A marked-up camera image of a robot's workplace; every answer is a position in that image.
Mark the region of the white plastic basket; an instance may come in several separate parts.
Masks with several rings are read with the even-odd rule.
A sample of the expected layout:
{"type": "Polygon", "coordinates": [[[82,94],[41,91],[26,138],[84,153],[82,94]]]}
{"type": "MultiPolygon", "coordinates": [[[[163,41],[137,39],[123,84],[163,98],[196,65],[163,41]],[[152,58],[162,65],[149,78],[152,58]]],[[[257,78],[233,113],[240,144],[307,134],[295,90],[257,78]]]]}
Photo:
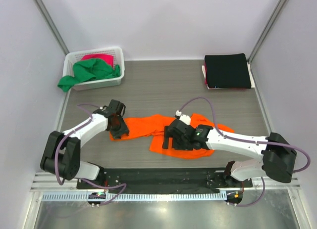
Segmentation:
{"type": "Polygon", "coordinates": [[[90,90],[96,88],[112,87],[121,84],[125,76],[125,63],[122,48],[118,46],[104,47],[97,49],[89,49],[82,51],[70,52],[65,56],[62,76],[73,75],[73,65],[82,59],[86,54],[108,54],[113,56],[114,65],[120,66],[120,76],[111,79],[88,81],[75,85],[73,87],[76,91],[90,90]]]}

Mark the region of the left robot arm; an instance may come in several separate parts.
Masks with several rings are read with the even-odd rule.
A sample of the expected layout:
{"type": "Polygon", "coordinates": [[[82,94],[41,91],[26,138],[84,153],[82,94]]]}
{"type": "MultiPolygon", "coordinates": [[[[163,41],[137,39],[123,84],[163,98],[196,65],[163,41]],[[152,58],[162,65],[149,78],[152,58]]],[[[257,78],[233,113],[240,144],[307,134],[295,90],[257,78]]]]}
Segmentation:
{"type": "Polygon", "coordinates": [[[123,119],[126,106],[114,99],[108,105],[95,106],[93,112],[84,106],[79,104],[78,108],[88,114],[85,121],[64,132],[53,131],[49,134],[40,168],[54,174],[59,185],[77,179],[95,189],[104,188],[104,168],[82,161],[81,148],[101,132],[108,131],[113,139],[128,136],[129,129],[123,119]]]}

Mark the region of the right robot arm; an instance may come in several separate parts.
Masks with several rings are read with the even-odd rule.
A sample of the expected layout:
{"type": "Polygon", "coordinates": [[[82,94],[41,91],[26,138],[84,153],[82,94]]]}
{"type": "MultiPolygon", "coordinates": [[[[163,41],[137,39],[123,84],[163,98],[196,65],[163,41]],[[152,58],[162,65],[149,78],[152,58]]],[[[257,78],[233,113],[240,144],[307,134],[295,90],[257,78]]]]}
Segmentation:
{"type": "Polygon", "coordinates": [[[269,177],[280,183],[292,181],[296,151],[279,134],[253,137],[230,134],[218,128],[198,125],[176,118],[164,127],[163,149],[178,151],[221,150],[249,157],[246,161],[230,161],[220,176],[221,187],[237,187],[254,177],[269,177]]]}

